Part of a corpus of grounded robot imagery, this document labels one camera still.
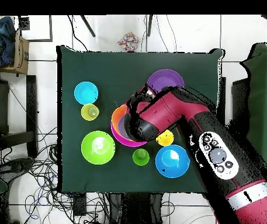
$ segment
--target black button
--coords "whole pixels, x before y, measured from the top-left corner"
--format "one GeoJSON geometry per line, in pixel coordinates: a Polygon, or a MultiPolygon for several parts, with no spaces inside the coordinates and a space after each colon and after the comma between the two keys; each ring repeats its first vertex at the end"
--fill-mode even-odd
{"type": "Polygon", "coordinates": [[[226,162],[224,165],[226,166],[226,168],[230,169],[233,167],[233,162],[226,162]]]}
{"type": "Polygon", "coordinates": [[[218,143],[216,140],[213,140],[213,141],[211,142],[211,145],[214,146],[214,147],[217,146],[218,144],[219,144],[219,143],[218,143]]]}
{"type": "Polygon", "coordinates": [[[224,167],[223,167],[223,166],[218,166],[218,167],[217,167],[217,171],[218,171],[219,173],[222,173],[222,172],[224,171],[224,167]]]}
{"type": "Polygon", "coordinates": [[[210,145],[205,144],[205,146],[204,146],[204,150],[206,150],[206,151],[210,150],[210,145]]]}
{"type": "Polygon", "coordinates": [[[210,137],[209,136],[205,136],[204,137],[204,142],[210,142],[210,137]]]}

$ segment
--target blue bowl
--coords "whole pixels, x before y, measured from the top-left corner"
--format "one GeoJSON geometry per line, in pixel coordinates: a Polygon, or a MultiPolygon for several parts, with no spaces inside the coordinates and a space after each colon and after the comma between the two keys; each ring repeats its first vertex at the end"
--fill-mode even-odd
{"type": "Polygon", "coordinates": [[[169,145],[161,148],[155,158],[157,170],[166,178],[178,178],[186,173],[190,159],[183,147],[169,145]]]}
{"type": "Polygon", "coordinates": [[[75,99],[82,105],[93,104],[98,98],[98,89],[91,82],[81,82],[74,90],[75,99]]]}

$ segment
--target orange bowl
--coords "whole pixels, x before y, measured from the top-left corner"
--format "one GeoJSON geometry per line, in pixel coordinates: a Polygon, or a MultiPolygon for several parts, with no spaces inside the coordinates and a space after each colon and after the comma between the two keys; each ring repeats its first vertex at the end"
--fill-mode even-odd
{"type": "Polygon", "coordinates": [[[119,129],[117,127],[120,119],[125,116],[127,111],[127,106],[125,104],[121,105],[120,107],[118,107],[112,114],[112,126],[115,129],[115,131],[121,135],[121,133],[119,132],[119,129]]]}

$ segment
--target green cup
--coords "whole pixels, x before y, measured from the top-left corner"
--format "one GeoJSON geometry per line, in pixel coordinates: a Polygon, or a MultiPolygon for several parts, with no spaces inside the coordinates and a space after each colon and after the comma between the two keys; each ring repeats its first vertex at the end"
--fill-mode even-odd
{"type": "Polygon", "coordinates": [[[138,166],[144,166],[149,162],[150,156],[145,149],[137,149],[132,155],[134,163],[138,166]]]}

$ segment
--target green bowl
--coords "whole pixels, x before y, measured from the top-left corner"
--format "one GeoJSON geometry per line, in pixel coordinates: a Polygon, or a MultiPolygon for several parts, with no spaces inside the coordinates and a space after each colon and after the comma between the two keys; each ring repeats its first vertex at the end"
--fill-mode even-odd
{"type": "Polygon", "coordinates": [[[116,145],[112,137],[103,131],[93,131],[85,136],[81,143],[81,153],[94,165],[109,162],[115,154],[116,145]]]}
{"type": "Polygon", "coordinates": [[[132,155],[134,163],[138,166],[144,166],[149,162],[150,156],[145,149],[137,149],[132,155]]]}

